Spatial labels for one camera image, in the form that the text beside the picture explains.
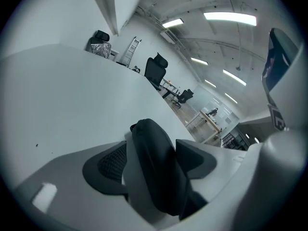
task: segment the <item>office chair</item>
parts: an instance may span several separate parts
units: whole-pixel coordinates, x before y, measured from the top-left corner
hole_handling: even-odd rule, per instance
[[[168,62],[159,53],[155,58],[149,58],[146,63],[144,76],[150,81],[156,90],[160,91],[159,84],[166,74]]]
[[[97,30],[94,36],[89,39],[86,51],[108,59],[111,52],[111,44],[108,43],[109,39],[110,37],[107,33]]]
[[[180,103],[186,103],[187,100],[193,97],[192,95],[193,95],[193,92],[190,89],[185,90],[181,95],[177,96],[178,100],[172,100],[174,102],[173,104],[181,108]]]

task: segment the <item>wooden table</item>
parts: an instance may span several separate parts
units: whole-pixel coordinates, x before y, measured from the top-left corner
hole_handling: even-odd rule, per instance
[[[213,120],[206,113],[204,113],[201,110],[185,125],[185,127],[191,124],[199,115],[203,116],[215,130],[211,136],[209,136],[207,139],[201,142],[202,144],[204,144],[211,138],[213,138],[216,134],[218,134],[220,132],[220,128],[215,124],[215,122],[213,122]]]

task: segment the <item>ceiling beam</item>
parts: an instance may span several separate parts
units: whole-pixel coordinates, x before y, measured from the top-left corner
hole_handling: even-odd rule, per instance
[[[229,48],[232,48],[232,49],[235,49],[235,50],[239,50],[239,47],[237,45],[234,45],[234,44],[229,44],[229,43],[226,43],[226,42],[222,42],[222,41],[216,41],[216,40],[211,40],[211,39],[204,39],[204,38],[179,38],[180,41],[182,42],[206,42],[206,43],[212,43],[212,44],[217,44],[219,46],[224,46],[224,47],[229,47]],[[251,55],[257,59],[259,59],[260,61],[263,61],[265,62],[265,58],[263,58],[262,56],[259,56],[255,53],[253,53],[252,51],[250,50],[247,50],[247,49],[244,49],[243,47],[241,47],[241,51],[248,54],[248,55]]]

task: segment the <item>air conditioner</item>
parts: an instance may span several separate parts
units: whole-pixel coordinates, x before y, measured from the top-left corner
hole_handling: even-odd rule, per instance
[[[169,30],[162,31],[160,35],[171,44],[176,44],[176,42],[178,42],[177,37],[175,37]]]

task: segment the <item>rectangular light fixture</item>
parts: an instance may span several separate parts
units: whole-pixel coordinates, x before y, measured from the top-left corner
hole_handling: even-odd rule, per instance
[[[195,62],[199,62],[199,63],[201,63],[201,64],[208,65],[208,63],[205,62],[205,61],[201,61],[201,60],[199,60],[199,59],[195,59],[195,58],[192,58],[192,57],[191,57],[191,59],[192,59],[193,61],[195,61]]]
[[[212,84],[211,82],[207,81],[206,79],[205,79],[205,82],[216,88],[216,86],[214,84]]]
[[[176,19],[176,20],[174,20],[174,21],[169,21],[169,22],[167,22],[167,23],[164,23],[164,24],[163,24],[163,27],[164,27],[164,28],[168,28],[168,27],[176,26],[176,25],[180,25],[180,24],[183,24],[182,19]]]
[[[207,20],[223,20],[223,21],[235,21],[249,24],[252,26],[257,25],[257,19],[253,15],[243,13],[231,13],[231,12],[210,12],[204,13]]]
[[[242,81],[240,78],[236,77],[235,75],[231,74],[230,72],[223,70],[223,72],[226,75],[229,75],[230,77],[232,77],[233,79],[236,79],[238,82],[240,82],[242,85],[246,86],[246,82]]]
[[[225,107],[223,107],[226,111],[228,111],[229,112],[229,114],[231,114],[231,112],[229,111],[229,110],[227,110]]]
[[[230,97],[228,94],[226,94],[227,97],[229,97],[230,99],[232,99],[235,103],[237,103],[232,97]]]

